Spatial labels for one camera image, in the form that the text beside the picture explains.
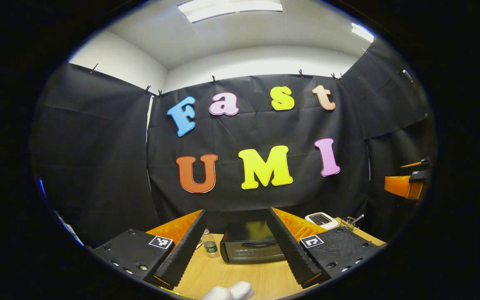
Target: green label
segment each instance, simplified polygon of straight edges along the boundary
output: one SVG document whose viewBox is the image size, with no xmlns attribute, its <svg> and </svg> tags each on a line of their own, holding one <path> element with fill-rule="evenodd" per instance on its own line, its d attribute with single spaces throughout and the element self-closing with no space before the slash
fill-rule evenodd
<svg viewBox="0 0 480 300">
<path fill-rule="evenodd" d="M 218 248 L 216 247 L 216 245 L 212 246 L 212 247 L 205 247 L 205 250 L 208 252 L 208 253 L 214 253 L 218 250 Z"/>
</svg>

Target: foam letter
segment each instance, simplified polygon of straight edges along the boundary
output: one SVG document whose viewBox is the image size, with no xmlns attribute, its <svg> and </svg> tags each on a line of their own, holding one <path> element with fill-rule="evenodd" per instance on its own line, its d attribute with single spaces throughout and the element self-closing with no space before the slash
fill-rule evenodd
<svg viewBox="0 0 480 300">
<path fill-rule="evenodd" d="M 268 155 L 265 162 L 255 149 L 246 149 L 238 153 L 238 156 L 244 160 L 244 183 L 242 188 L 248 190 L 250 188 L 258 188 L 259 183 L 255 181 L 255 174 L 259 178 L 263 186 L 267 186 L 272 173 L 274 179 L 273 185 L 291 184 L 293 178 L 288 173 L 288 165 L 286 163 L 286 153 L 288 147 L 275 146 Z"/>
<path fill-rule="evenodd" d="M 329 96 L 331 94 L 331 91 L 326 90 L 323 85 L 318 85 L 314 89 L 312 89 L 312 92 L 318 95 L 318 100 L 320 101 L 320 104 L 322 105 L 323 108 L 326 110 L 333 110 L 336 108 L 336 104 L 334 102 L 329 101 Z"/>
<path fill-rule="evenodd" d="M 227 114 L 228 116 L 238 114 L 236 106 L 236 95 L 233 93 L 219 93 L 212 97 L 212 101 L 216 101 L 208 107 L 208 111 L 216 116 Z"/>
<path fill-rule="evenodd" d="M 181 156 L 175 160 L 179 165 L 179 179 L 181 186 L 188 192 L 206 193 L 212 190 L 216 184 L 216 171 L 214 162 L 218 160 L 215 154 L 206 154 L 201 156 L 201 161 L 205 164 L 205 182 L 195 183 L 193 176 L 193 164 L 196 162 L 194 156 Z"/>
<path fill-rule="evenodd" d="M 272 97 L 272 106 L 275 110 L 291 110 L 294 107 L 294 98 L 289 95 L 292 91 L 289 87 L 274 87 L 270 91 L 270 97 Z"/>
<path fill-rule="evenodd" d="M 182 137 L 188 131 L 191 131 L 194 127 L 196 127 L 195 122 L 188 121 L 188 117 L 194 118 L 196 116 L 196 112 L 194 112 L 194 108 L 189 104 L 194 104 L 196 99 L 192 96 L 185 97 L 183 101 L 175 104 L 172 108 L 167 111 L 167 114 L 172 116 L 173 121 L 175 121 L 175 125 L 177 125 L 177 135 Z"/>
<path fill-rule="evenodd" d="M 320 150 L 320 154 L 322 155 L 323 177 L 338 174 L 340 172 L 340 167 L 337 166 L 335 154 L 333 153 L 333 142 L 333 139 L 321 139 L 314 143 L 314 146 Z"/>
</svg>

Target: white device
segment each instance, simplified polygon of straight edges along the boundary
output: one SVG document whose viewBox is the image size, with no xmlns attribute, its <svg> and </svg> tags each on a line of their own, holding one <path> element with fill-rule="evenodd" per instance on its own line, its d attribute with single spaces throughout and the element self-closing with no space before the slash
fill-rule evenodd
<svg viewBox="0 0 480 300">
<path fill-rule="evenodd" d="M 318 212 L 305 217 L 305 220 L 314 223 L 322 228 L 331 230 L 338 227 L 338 222 L 326 213 Z"/>
</svg>

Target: white wall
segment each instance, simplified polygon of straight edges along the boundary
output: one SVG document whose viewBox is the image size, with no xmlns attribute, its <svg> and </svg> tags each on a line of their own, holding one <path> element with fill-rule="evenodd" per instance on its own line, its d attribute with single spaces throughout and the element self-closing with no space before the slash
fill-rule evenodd
<svg viewBox="0 0 480 300">
<path fill-rule="evenodd" d="M 249 75 L 299 74 L 331 76 L 344 74 L 358 57 L 303 46 L 264 46 L 237 49 L 197 59 L 169 70 L 164 91 L 194 84 Z"/>
<path fill-rule="evenodd" d="M 158 93 L 164 88 L 168 70 L 140 48 L 105 30 L 93 37 L 70 58 L 69 63 L 114 76 Z"/>
</svg>

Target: ceiling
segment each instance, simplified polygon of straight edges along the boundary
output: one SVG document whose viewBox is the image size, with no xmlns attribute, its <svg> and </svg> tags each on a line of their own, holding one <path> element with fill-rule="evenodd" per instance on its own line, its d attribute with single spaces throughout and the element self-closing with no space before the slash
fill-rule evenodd
<svg viewBox="0 0 480 300">
<path fill-rule="evenodd" d="M 108 30 L 168 70 L 194 59 L 256 46 L 293 45 L 360 57 L 370 42 L 351 33 L 351 19 L 317 0 L 281 0 L 283 12 L 241 12 L 190 23 L 177 5 L 146 2 Z"/>
</svg>

